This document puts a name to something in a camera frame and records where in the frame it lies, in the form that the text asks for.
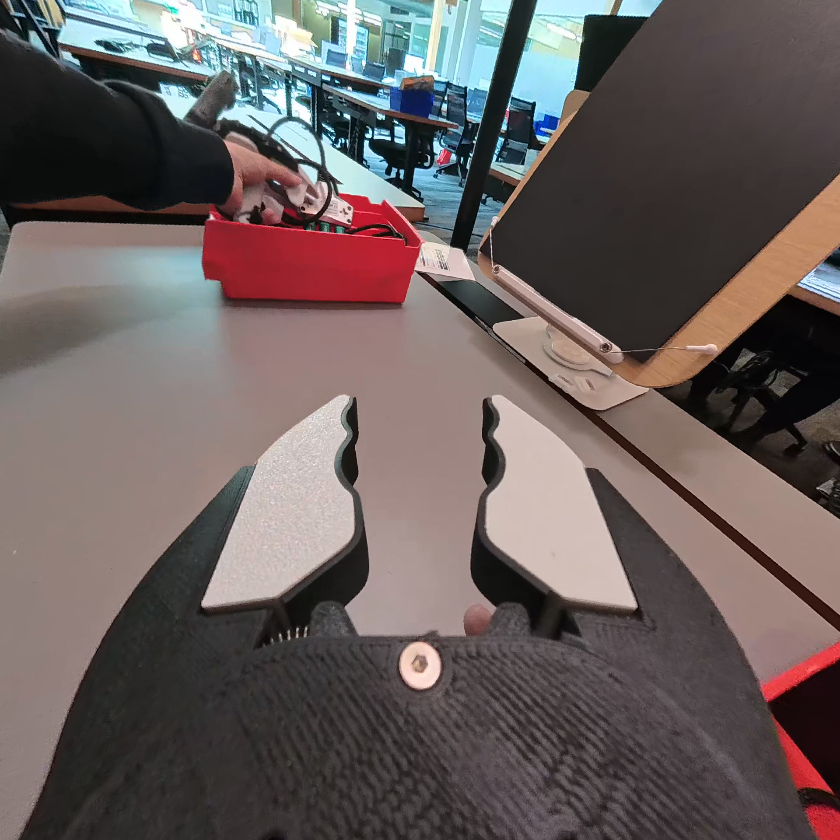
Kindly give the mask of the grey desk with wooden edge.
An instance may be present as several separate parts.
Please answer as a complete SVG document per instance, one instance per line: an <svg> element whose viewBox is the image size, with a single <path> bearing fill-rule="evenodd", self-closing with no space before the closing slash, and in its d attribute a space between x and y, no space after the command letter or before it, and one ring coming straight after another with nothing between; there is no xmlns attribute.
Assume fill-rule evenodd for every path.
<svg viewBox="0 0 840 840"><path fill-rule="evenodd" d="M185 117L195 100L186 89L173 86L165 86L161 97L169 110L179 119ZM241 122L252 130L264 133L279 118L279 114L273 111L260 111L239 103L225 111L223 118ZM314 137L299 122L284 123L279 126L274 137L276 140L282 140L294 155L305 156L314 161L319 160L319 150ZM341 194L365 196L372 203L387 201L399 209L409 222L423 222L425 207L421 202L334 149L328 141L323 141L322 147L327 169L339 181Z"/></svg>

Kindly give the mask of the red crate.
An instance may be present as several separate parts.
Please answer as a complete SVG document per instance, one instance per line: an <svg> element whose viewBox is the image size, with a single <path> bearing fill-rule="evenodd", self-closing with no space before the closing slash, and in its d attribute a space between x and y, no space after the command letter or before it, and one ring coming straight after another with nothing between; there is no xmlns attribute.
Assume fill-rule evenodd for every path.
<svg viewBox="0 0 840 840"><path fill-rule="evenodd" d="M802 810L819 839L839 838L839 644L762 686Z"/></svg>

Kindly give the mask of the red plastic bin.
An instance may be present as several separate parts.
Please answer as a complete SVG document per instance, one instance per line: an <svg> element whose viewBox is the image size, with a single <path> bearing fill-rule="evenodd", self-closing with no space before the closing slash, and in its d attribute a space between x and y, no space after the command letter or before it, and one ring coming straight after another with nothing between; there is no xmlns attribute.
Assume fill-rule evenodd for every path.
<svg viewBox="0 0 840 840"><path fill-rule="evenodd" d="M349 232L227 220L210 207L203 273L229 300L402 304L423 239L387 201L343 195Z"/></svg>

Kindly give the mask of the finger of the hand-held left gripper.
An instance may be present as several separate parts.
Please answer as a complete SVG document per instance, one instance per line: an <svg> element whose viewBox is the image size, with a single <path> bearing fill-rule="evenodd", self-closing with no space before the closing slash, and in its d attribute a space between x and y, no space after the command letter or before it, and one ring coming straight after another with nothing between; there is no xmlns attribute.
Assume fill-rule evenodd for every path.
<svg viewBox="0 0 840 840"><path fill-rule="evenodd" d="M329 171L323 165L297 164L301 183L286 187L286 210L300 217L323 217L329 209Z"/></svg>

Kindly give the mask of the black pole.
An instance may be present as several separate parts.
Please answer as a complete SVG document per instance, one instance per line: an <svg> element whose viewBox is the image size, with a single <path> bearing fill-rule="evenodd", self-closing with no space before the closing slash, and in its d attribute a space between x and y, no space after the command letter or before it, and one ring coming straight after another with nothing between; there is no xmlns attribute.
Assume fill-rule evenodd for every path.
<svg viewBox="0 0 840 840"><path fill-rule="evenodd" d="M452 246L464 251L469 249L473 237L490 164L537 4L537 1L512 1L508 11L450 240Z"/></svg>

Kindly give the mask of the person's left forearm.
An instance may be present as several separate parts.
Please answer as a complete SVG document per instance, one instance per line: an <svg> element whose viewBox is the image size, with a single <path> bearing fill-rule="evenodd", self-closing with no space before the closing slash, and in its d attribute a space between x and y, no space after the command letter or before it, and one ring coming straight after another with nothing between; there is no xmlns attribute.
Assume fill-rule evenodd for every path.
<svg viewBox="0 0 840 840"><path fill-rule="evenodd" d="M2 32L2 202L105 196L139 209L220 206L236 184L225 143L157 95L94 81Z"/></svg>

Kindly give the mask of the blue bin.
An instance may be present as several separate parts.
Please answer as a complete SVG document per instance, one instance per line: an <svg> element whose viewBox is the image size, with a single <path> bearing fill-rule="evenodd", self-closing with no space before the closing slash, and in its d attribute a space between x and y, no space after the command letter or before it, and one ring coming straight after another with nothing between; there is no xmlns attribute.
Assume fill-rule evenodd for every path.
<svg viewBox="0 0 840 840"><path fill-rule="evenodd" d="M434 110L434 89L412 86L389 88L390 110L428 119Z"/></svg>

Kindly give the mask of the white paper sheet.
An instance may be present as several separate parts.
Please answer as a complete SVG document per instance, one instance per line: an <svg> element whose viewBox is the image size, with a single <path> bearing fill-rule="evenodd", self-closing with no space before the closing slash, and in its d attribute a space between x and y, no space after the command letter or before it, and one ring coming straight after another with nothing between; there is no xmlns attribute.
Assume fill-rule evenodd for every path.
<svg viewBox="0 0 840 840"><path fill-rule="evenodd" d="M475 279L465 252L450 245L424 241L418 252L415 272L443 280Z"/></svg>

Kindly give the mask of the black panel with wooden edge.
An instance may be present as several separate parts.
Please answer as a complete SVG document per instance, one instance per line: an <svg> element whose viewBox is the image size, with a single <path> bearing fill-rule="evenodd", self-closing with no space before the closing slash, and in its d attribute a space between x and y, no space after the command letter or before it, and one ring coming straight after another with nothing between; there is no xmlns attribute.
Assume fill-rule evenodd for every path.
<svg viewBox="0 0 840 840"><path fill-rule="evenodd" d="M662 2L479 247L658 389L838 246L839 3Z"/></svg>

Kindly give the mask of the white stand base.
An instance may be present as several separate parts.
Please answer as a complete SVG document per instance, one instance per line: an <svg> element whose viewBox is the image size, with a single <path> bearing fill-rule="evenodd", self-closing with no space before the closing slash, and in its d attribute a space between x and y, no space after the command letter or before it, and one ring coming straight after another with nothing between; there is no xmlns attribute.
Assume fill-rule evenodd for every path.
<svg viewBox="0 0 840 840"><path fill-rule="evenodd" d="M597 412L648 392L634 385L541 318L498 322L496 336L577 403Z"/></svg>

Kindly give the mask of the person's left hand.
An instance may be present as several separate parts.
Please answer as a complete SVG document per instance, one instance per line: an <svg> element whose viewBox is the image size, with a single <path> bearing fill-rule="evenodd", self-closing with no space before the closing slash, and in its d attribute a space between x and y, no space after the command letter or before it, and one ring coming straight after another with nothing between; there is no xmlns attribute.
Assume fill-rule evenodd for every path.
<svg viewBox="0 0 840 840"><path fill-rule="evenodd" d="M224 145L234 169L232 191L224 203L217 205L219 211L225 215L234 216L240 212L247 187L264 185L267 181L277 182L285 187L298 187L302 184L299 174L284 165L267 159L241 144L225 141Z"/></svg>

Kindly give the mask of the black office chair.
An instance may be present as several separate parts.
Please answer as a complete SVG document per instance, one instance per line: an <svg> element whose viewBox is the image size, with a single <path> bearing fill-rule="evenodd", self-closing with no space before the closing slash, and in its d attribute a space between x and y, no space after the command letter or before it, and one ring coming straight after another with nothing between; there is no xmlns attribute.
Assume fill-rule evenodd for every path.
<svg viewBox="0 0 840 840"><path fill-rule="evenodd" d="M386 163L386 171L395 175L389 183L399 186L406 193L420 195L414 188L413 180L406 178L406 162L410 161L413 172L429 170L436 161L434 151L434 127L419 122L405 122L403 124L406 136L403 143L395 140L372 138L369 142L370 150Z"/></svg>
<svg viewBox="0 0 840 840"><path fill-rule="evenodd" d="M445 119L455 125L447 129L439 138L439 151L436 159L434 177L441 174L458 177L458 186L465 185L469 171L469 162L475 148L480 118L469 119L467 111L467 88L447 83L445 92Z"/></svg>

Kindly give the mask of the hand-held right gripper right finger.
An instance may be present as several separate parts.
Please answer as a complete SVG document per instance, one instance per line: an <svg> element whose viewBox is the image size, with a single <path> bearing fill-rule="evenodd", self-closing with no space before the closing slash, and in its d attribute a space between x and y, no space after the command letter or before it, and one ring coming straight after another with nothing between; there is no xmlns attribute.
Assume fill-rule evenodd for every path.
<svg viewBox="0 0 840 840"><path fill-rule="evenodd" d="M502 395L482 405L485 454L472 579L495 605L629 616L637 598L583 461Z"/></svg>

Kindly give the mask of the white clamp bar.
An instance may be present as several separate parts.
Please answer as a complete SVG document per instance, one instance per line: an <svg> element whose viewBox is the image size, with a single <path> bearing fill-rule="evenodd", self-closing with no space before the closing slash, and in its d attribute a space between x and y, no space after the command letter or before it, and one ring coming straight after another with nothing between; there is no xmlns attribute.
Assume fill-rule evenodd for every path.
<svg viewBox="0 0 840 840"><path fill-rule="evenodd" d="M593 328L552 304L529 284L496 264L490 266L490 278L549 325L609 365L624 362L624 353Z"/></svg>

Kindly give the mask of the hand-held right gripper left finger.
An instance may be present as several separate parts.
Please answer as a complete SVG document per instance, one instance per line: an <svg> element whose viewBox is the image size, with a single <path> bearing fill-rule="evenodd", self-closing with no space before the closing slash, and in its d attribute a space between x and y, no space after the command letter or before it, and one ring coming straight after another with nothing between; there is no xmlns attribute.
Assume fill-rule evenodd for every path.
<svg viewBox="0 0 840 840"><path fill-rule="evenodd" d="M310 615L361 593L370 562L354 486L358 437L357 401L338 395L258 458L203 595L205 613Z"/></svg>

